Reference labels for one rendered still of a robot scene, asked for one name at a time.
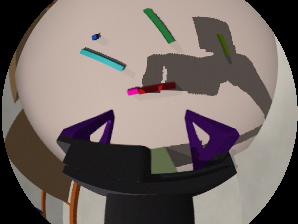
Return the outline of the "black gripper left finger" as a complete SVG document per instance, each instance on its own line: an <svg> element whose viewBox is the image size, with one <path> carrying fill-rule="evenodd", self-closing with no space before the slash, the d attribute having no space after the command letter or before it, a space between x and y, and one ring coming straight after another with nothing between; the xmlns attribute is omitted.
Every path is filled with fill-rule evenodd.
<svg viewBox="0 0 298 224"><path fill-rule="evenodd" d="M90 118L88 120L82 121L63 129L60 135L73 137L74 139L90 141L90 135L107 122L103 135L99 142L110 143L114 121L114 112L113 110L109 110L96 117Z"/></svg>

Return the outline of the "turquoise rod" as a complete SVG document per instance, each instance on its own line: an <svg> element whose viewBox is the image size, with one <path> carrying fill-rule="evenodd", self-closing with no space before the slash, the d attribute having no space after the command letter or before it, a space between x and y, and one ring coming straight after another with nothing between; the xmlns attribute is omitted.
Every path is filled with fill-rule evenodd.
<svg viewBox="0 0 298 224"><path fill-rule="evenodd" d="M92 51L87 50L87 49L81 49L80 54L85 55L87 57L90 57L92 59L95 59L99 62L102 62L102 63L104 63L104 64L106 64L106 65L108 65L112 68L115 68L115 69L119 70L119 71L123 71L123 69L125 67L124 65L122 65L122 64L120 64L120 63L118 63L114 60L111 60L111 59L109 59L105 56L102 56L100 54L97 54L97 53L92 52Z"/></svg>

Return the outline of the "dark red rod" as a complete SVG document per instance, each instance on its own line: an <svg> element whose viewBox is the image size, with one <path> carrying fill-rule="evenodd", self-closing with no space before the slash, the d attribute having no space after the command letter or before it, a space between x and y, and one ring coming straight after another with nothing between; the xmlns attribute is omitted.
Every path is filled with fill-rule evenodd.
<svg viewBox="0 0 298 224"><path fill-rule="evenodd" d="M138 92L139 94L145 94L145 93L175 89L175 88L176 88L175 82L168 82L168 83L140 87L138 88Z"/></svg>

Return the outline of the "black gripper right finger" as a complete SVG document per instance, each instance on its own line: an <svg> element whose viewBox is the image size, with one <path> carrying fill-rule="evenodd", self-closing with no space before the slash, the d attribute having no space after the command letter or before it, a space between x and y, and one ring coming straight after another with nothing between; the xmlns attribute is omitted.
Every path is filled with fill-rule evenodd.
<svg viewBox="0 0 298 224"><path fill-rule="evenodd" d="M192 122L191 122L192 121ZM209 141L203 148L193 123L209 135ZM203 168L217 154L228 152L239 138L235 128L186 110L185 124L190 144L193 170Z"/></svg>

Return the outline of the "small blue block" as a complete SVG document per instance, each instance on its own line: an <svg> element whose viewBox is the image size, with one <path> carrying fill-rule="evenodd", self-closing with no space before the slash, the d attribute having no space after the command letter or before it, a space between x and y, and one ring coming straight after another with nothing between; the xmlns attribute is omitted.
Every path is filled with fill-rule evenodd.
<svg viewBox="0 0 298 224"><path fill-rule="evenodd" d="M92 40L97 40L97 39L99 39L99 35L98 34L95 34L95 35L92 36Z"/></svg>

